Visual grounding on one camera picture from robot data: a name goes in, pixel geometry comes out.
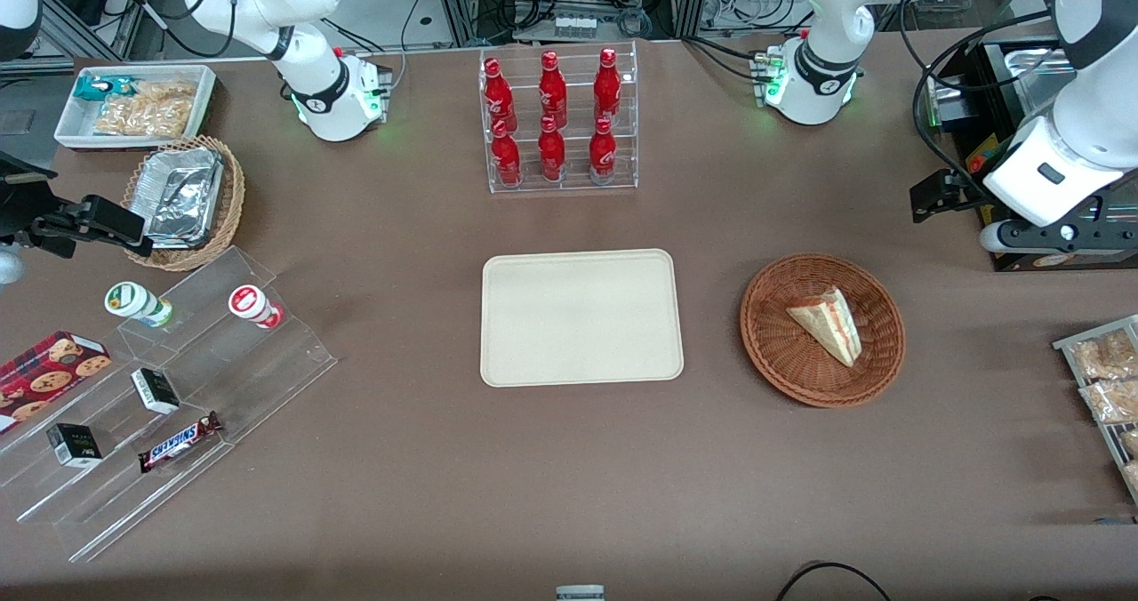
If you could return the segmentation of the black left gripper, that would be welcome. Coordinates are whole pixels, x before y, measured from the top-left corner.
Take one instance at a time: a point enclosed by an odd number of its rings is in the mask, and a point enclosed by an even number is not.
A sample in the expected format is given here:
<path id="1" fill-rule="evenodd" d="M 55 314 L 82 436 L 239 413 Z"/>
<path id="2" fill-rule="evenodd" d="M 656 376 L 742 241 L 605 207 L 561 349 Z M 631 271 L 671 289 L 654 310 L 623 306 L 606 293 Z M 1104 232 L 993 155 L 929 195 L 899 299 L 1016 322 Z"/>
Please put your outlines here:
<path id="1" fill-rule="evenodd" d="M 1077 205 L 1074 212 L 1079 220 L 1121 221 L 1135 223 L 1137 220 L 1137 196 L 1135 195 L 1135 178 L 1137 172 L 1127 172 L 1118 183 L 1103 188 L 1100 194 L 1110 192 L 1110 204 L 1099 197 L 1089 197 Z M 960 200 L 967 200 L 970 176 L 957 168 L 938 168 L 923 180 L 923 187 L 910 188 L 910 209 L 914 224 L 921 224 L 938 213 L 956 212 Z M 980 204 L 974 208 L 982 227 L 1003 220 L 1022 220 L 1017 213 L 1003 204 Z"/>

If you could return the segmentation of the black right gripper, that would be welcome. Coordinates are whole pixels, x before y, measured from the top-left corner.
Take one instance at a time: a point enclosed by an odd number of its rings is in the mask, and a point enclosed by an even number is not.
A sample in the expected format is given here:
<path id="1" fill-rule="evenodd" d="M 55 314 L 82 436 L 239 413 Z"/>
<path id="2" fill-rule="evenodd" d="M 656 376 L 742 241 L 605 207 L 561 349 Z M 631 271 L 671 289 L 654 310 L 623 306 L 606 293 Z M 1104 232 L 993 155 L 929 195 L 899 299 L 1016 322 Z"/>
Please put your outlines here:
<path id="1" fill-rule="evenodd" d="M 85 196 L 79 219 L 65 209 L 71 203 L 53 195 L 49 180 L 58 174 L 1 153 L 1 236 L 3 244 L 39 248 L 53 256 L 72 258 L 86 234 L 106 242 L 122 244 L 131 255 L 147 258 L 152 240 L 145 234 L 145 220 L 102 196 Z M 80 233 L 80 224 L 86 234 Z"/>

